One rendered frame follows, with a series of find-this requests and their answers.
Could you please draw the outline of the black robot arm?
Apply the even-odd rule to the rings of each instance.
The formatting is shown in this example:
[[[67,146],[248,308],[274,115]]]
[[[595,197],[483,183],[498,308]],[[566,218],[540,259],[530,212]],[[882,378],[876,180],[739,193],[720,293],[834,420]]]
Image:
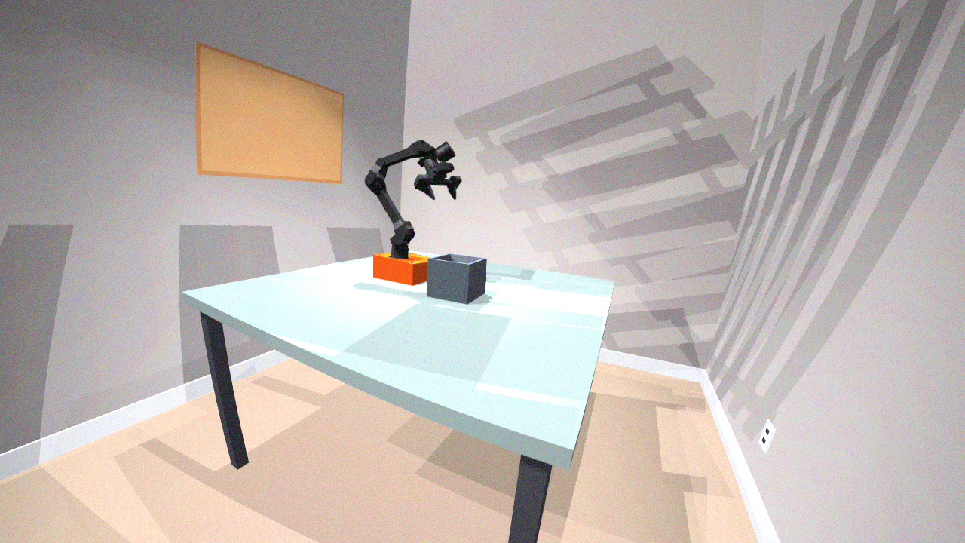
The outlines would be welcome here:
[[[420,158],[423,157],[423,158]],[[377,159],[375,166],[369,170],[369,174],[366,175],[365,184],[369,190],[372,190],[377,198],[381,201],[386,213],[388,213],[389,219],[391,219],[395,236],[390,238],[392,248],[390,258],[395,258],[399,260],[408,259],[408,244],[414,238],[415,232],[410,221],[405,221],[397,208],[395,203],[391,200],[391,197],[386,192],[386,183],[384,179],[387,174],[387,170],[390,166],[395,164],[400,164],[400,162],[406,161],[406,159],[419,158],[417,164],[421,167],[427,168],[430,164],[437,164],[432,166],[431,174],[436,176],[443,174],[447,178],[449,172],[454,171],[454,164],[448,164],[448,159],[456,157],[454,150],[449,147],[447,141],[444,144],[438,146],[436,149],[430,144],[425,142],[423,139],[418,139],[406,150],[401,150],[398,152],[393,152],[393,154],[387,155],[387,157],[382,157]],[[437,162],[438,159],[438,162]],[[379,173],[379,174],[378,174]]]

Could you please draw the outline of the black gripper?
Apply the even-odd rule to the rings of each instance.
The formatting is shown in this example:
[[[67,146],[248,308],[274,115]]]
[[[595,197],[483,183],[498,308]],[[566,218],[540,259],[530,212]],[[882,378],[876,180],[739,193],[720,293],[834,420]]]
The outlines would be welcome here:
[[[425,195],[430,196],[432,200],[435,200],[435,195],[433,194],[432,188],[430,185],[447,186],[447,188],[449,189],[449,194],[455,200],[456,188],[458,188],[458,186],[461,184],[461,176],[450,176],[449,179],[445,179],[443,174],[432,176],[431,174],[432,166],[435,166],[435,165],[437,164],[430,164],[427,166],[427,168],[425,168],[425,171],[427,171],[427,174],[417,175],[414,181],[415,189],[421,190]]]

